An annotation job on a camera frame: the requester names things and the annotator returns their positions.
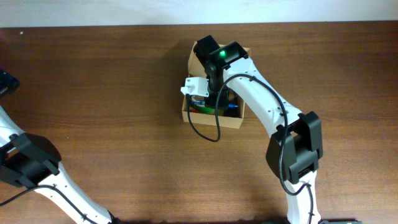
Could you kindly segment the brown cardboard box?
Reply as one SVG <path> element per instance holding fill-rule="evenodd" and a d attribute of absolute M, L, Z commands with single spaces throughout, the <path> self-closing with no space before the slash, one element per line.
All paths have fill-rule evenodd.
<path fill-rule="evenodd" d="M 198 40 L 194 43 L 188 59 L 188 77 L 202 77 L 214 81 L 223 81 L 223 71 L 233 61 L 247 58 L 251 49 L 240 46 L 237 42 L 227 45 L 217 44 L 213 40 Z M 221 127 L 239 129 L 244 118 L 245 102 L 237 95 L 240 117 L 232 118 L 224 115 L 227 109 L 218 109 Z M 182 116 L 185 122 L 195 124 L 216 125 L 215 115 L 190 112 L 191 103 L 183 103 Z"/>

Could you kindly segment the black glue bottle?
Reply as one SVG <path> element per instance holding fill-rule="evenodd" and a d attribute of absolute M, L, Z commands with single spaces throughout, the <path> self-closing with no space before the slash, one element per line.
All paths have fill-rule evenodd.
<path fill-rule="evenodd" d="M 239 118 L 240 107 L 239 106 L 229 107 L 227 110 L 224 111 L 224 115 L 227 117 Z"/>

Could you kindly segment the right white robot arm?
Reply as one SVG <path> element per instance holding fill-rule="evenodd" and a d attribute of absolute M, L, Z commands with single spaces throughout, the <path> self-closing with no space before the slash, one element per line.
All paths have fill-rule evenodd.
<path fill-rule="evenodd" d="M 266 161 L 287 196 L 287 223 L 320 223 L 315 179 L 323 157 L 322 125 L 318 115 L 307 114 L 285 100 L 261 75 L 237 42 L 220 46 L 208 35 L 196 42 L 193 53 L 206 77 L 198 87 L 205 106 L 215 113 L 229 106 L 235 92 L 258 117 L 270 142 Z"/>

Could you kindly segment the green tape roll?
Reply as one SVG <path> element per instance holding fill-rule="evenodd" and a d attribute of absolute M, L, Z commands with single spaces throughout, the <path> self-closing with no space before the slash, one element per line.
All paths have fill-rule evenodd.
<path fill-rule="evenodd" d="M 190 105 L 192 109 L 196 109 L 199 111 L 201 114 L 209 114 L 209 115 L 215 115 L 215 109 L 209 108 L 209 107 L 201 107 L 201 106 L 195 106 L 195 105 Z"/>

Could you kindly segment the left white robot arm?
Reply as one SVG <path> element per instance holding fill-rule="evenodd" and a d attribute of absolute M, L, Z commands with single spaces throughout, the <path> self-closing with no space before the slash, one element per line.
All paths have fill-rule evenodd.
<path fill-rule="evenodd" d="M 75 223 L 121 223 L 74 183 L 59 151 L 47 138 L 23 131 L 4 109 L 1 109 L 1 182 L 26 188 L 1 202 L 2 207 L 29 192 L 37 192 Z"/>

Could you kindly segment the white tape roll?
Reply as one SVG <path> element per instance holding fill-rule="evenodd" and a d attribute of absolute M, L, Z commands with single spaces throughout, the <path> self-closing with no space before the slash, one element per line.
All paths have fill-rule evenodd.
<path fill-rule="evenodd" d="M 191 96 L 190 103 L 195 106 L 205 106 L 205 99 L 201 96 Z"/>

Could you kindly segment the blue pen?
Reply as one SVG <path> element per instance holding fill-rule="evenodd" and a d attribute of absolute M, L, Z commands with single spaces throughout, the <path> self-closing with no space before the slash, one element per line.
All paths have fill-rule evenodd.
<path fill-rule="evenodd" d="M 194 104 L 194 105 L 205 105 L 205 101 L 203 101 L 203 100 L 199 100 L 199 101 L 192 101 L 191 102 L 192 104 Z M 229 104 L 228 105 L 228 108 L 238 108 L 239 106 L 238 105 L 236 105 L 236 104 Z"/>

